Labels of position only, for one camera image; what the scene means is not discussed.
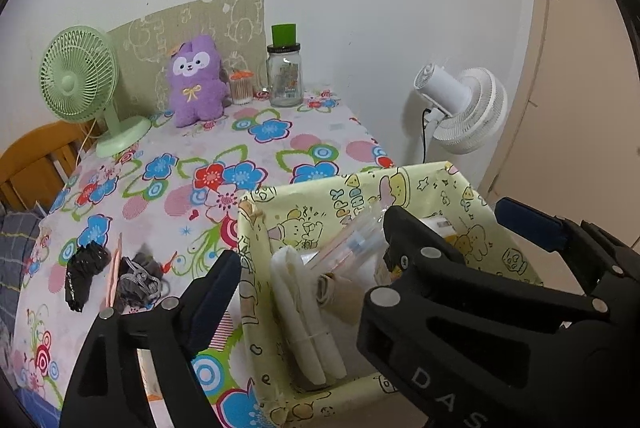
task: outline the chair backrest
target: chair backrest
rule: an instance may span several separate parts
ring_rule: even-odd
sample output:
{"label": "chair backrest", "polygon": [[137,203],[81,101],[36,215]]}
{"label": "chair backrest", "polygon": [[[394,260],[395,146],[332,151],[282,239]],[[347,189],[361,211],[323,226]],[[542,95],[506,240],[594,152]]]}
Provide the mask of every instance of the chair backrest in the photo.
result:
{"label": "chair backrest", "polygon": [[[65,184],[53,160],[71,175],[78,154],[75,143],[87,132],[86,124],[57,121],[20,137],[0,157],[0,200],[16,211],[32,209],[36,201],[51,207]],[[88,138],[84,149],[92,143]]]}

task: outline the door frame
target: door frame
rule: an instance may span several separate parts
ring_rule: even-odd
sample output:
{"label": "door frame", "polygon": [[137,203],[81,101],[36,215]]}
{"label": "door frame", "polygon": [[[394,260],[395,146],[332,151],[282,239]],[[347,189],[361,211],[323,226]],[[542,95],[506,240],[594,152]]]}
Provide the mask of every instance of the door frame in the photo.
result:
{"label": "door frame", "polygon": [[538,75],[538,66],[540,65],[540,57],[542,56],[548,7],[549,0],[533,0],[529,42],[527,43],[527,51],[522,66],[522,73],[520,74],[520,82],[518,83],[516,95],[511,103],[511,109],[504,124],[500,140],[498,140],[498,145],[495,148],[494,155],[478,186],[478,192],[486,198],[489,197],[495,181],[500,174],[500,170],[507,160],[518,129],[520,128],[520,123],[522,123],[522,119],[524,118],[527,104],[529,104],[529,97],[531,96],[533,84]]}

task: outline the yellow bow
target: yellow bow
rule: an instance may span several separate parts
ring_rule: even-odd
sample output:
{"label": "yellow bow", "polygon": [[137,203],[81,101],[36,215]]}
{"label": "yellow bow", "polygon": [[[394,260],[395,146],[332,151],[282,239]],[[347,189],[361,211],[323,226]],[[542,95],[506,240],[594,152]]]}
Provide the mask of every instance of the yellow bow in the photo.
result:
{"label": "yellow bow", "polygon": [[200,90],[202,90],[202,86],[197,84],[196,86],[192,86],[191,88],[185,88],[184,90],[182,90],[182,95],[188,95],[189,97],[187,98],[187,102],[189,102],[192,97],[194,99],[198,98],[196,92],[199,92]]}

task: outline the green desk fan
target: green desk fan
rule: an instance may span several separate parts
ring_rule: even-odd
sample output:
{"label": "green desk fan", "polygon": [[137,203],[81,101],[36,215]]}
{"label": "green desk fan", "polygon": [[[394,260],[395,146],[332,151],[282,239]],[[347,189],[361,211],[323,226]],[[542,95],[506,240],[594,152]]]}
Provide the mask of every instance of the green desk fan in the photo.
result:
{"label": "green desk fan", "polygon": [[40,66],[40,92],[49,109],[72,123],[104,115],[108,131],[97,140],[98,157],[111,157],[142,139],[151,121],[134,116],[120,122],[113,108],[118,64],[109,39],[91,27],[70,27],[47,48]]}

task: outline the glass jar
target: glass jar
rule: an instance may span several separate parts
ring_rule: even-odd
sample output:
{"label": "glass jar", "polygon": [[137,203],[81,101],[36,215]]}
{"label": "glass jar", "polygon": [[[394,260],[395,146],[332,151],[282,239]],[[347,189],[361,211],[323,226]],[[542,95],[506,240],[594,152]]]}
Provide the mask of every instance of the glass jar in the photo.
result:
{"label": "glass jar", "polygon": [[267,47],[267,79],[272,106],[296,106],[302,103],[302,60],[300,44]]}

